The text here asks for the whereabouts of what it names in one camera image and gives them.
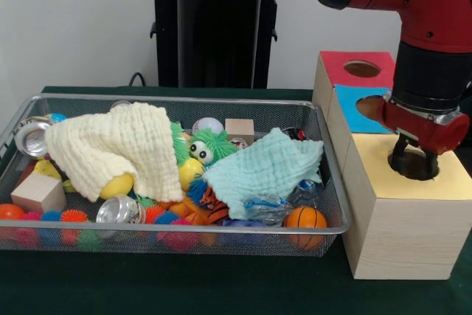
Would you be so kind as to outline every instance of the wire mesh basket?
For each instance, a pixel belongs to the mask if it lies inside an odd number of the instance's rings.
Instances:
[[[62,113],[67,117],[106,113],[118,100],[165,107],[172,121],[184,128],[202,117],[253,119],[255,137],[272,128],[302,128],[309,139],[324,141],[320,166],[324,188],[319,210],[328,228],[187,226],[153,224],[96,224],[46,221],[0,221],[0,249],[44,251],[190,253],[218,255],[291,255],[321,257],[335,237],[345,232],[350,214],[333,146],[321,110],[300,101],[215,100],[181,97],[123,97],[76,94],[41,94],[26,101],[0,136],[0,204],[12,203],[10,194],[29,159],[15,147],[13,132],[27,117]],[[64,210],[79,209],[95,220],[102,204],[77,193],[66,194]],[[316,247],[296,247],[306,243]]]

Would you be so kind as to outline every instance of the cream towel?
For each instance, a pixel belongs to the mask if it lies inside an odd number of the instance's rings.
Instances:
[[[164,202],[183,199],[165,108],[134,103],[71,118],[47,130],[46,144],[72,185],[92,202],[124,173],[133,175],[139,195]]]

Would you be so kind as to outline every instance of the green tablecloth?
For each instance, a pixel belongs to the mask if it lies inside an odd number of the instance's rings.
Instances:
[[[310,100],[310,91],[45,92]],[[0,314],[472,314],[472,239],[448,281],[353,280],[341,238],[321,259],[0,252]]]

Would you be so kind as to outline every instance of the white ball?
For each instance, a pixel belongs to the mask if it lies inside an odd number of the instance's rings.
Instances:
[[[199,129],[210,128],[214,133],[219,134],[224,131],[224,127],[220,121],[212,117],[205,117],[199,119],[194,123],[192,127],[192,134],[194,134]]]

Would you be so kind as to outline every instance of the wooden box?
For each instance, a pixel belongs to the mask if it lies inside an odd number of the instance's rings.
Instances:
[[[452,152],[438,158],[440,173],[432,180],[396,173],[387,158],[398,136],[357,131],[349,111],[355,105],[343,104],[336,90],[338,84],[352,86],[355,95],[357,89],[391,87],[395,66],[387,57],[345,52],[319,57],[313,101],[327,120],[353,212],[343,235],[346,253],[356,279],[444,280],[471,230],[472,179]],[[353,61],[373,63],[378,75],[353,78],[344,70]]]

